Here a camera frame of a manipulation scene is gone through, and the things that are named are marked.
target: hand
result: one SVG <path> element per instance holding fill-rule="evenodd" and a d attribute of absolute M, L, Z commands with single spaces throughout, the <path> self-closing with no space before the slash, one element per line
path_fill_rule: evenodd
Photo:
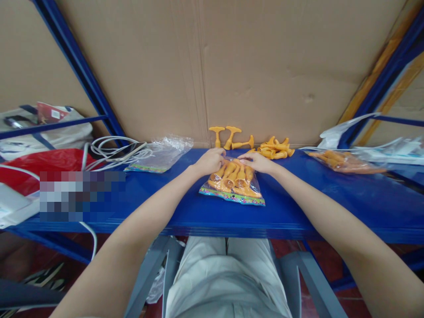
<path fill-rule="evenodd" d="M 259 153 L 246 153 L 238 157 L 240 162 L 246 166 L 252 167 L 256 171 L 263 172 L 266 174 L 272 174 L 274 171 L 280 168 L 280 165 L 272 162 L 268 158 L 265 158 Z"/>
<path fill-rule="evenodd" d="M 199 177 L 217 172 L 224 163 L 226 152 L 223 148 L 213 148 L 206 151 L 193 165 Z"/>

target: right hand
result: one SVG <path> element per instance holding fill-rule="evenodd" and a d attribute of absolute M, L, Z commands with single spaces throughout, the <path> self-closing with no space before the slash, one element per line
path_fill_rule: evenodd
<path fill-rule="evenodd" d="M 253 152 L 246 153 L 238 157 L 240 162 L 246 166 L 252 167 L 256 171 L 263 172 L 266 174 L 272 174 L 274 171 L 278 170 L 281 166 L 272 162 L 268 158 L 265 158 L 263 155 Z"/>

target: white cable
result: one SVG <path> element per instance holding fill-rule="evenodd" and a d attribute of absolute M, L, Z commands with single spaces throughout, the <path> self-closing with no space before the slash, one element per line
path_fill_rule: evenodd
<path fill-rule="evenodd" d="M 17 168 L 17 167 L 12 167 L 12 166 L 6 166 L 6 165 L 2 165 L 0 164 L 0 167 L 2 168 L 7 168 L 7 169 L 12 169 L 12 170 L 16 170 L 16 171 L 20 171 L 20 172 L 24 172 L 26 174 L 29 174 L 31 177 L 36 178 L 38 181 L 40 181 L 40 177 L 37 176 L 34 172 L 22 169 L 22 168 Z"/>
<path fill-rule="evenodd" d="M 87 223 L 85 223 L 85 222 L 80 222 L 81 223 L 81 225 L 83 226 L 83 227 L 85 227 L 90 233 L 91 233 L 91 235 L 93 236 L 93 241 L 94 241 L 94 244 L 93 244 L 93 254 L 92 254 L 92 256 L 91 256 L 91 260 L 93 260 L 94 259 L 94 256 L 96 256 L 96 252 L 97 252 L 97 235 L 96 235 L 96 232 L 94 232 L 94 230 L 91 228 L 91 227 L 89 227 L 88 225 L 87 225 Z"/>
<path fill-rule="evenodd" d="M 104 148 L 104 145 L 108 142 L 114 141 L 114 140 L 125 140 L 130 141 L 131 144 L 127 146 L 123 146 L 121 148 Z M 120 158 L 113 158 L 116 154 L 120 153 L 121 151 L 125 150 L 128 147 L 131 147 L 133 144 L 139 144 L 139 142 L 135 139 L 128 138 L 128 137 L 121 137 L 121 136 L 106 136 L 101 137 L 96 140 L 94 140 L 91 144 L 86 143 L 84 145 L 84 153 L 83 153 L 83 162 L 81 166 L 81 171 L 103 171 L 107 169 L 111 169 L 117 166 L 120 166 L 122 164 L 129 164 L 136 162 L 139 159 L 148 158 L 153 155 L 155 151 L 161 150 L 162 147 L 158 144 L 148 144 L 144 143 L 143 145 L 138 147 L 138 151 L 132 150 L 133 153 L 129 153 L 126 155 L 123 155 Z M 90 147 L 91 151 L 103 158 L 89 164 L 87 166 L 87 157 L 88 157 L 88 148 Z M 109 164 L 106 164 L 102 168 L 93 170 L 96 166 L 103 162 L 110 162 Z"/>

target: cardboard wall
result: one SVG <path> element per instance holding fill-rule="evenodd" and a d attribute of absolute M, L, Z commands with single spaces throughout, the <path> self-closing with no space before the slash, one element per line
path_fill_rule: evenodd
<path fill-rule="evenodd" d="M 30 1 L 0 1 L 0 43 L 0 112 L 42 101 L 73 106 L 86 117 L 97 116 Z M 107 134 L 103 123 L 94 125 L 98 135 Z"/>
<path fill-rule="evenodd" d="M 372 68 L 404 2 L 57 0 L 127 135 L 175 133 L 197 147 L 213 144 L 215 125 L 242 128 L 235 141 L 315 144 Z M 92 114 L 33 5 L 0 5 L 8 11 L 2 107 L 43 100 Z"/>

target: left hand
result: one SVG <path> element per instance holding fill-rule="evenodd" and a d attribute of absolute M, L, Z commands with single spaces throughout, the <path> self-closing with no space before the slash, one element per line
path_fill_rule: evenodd
<path fill-rule="evenodd" d="M 224 148 L 213 148 L 206 151 L 193 165 L 199 177 L 217 172 L 224 163 L 226 152 Z"/>

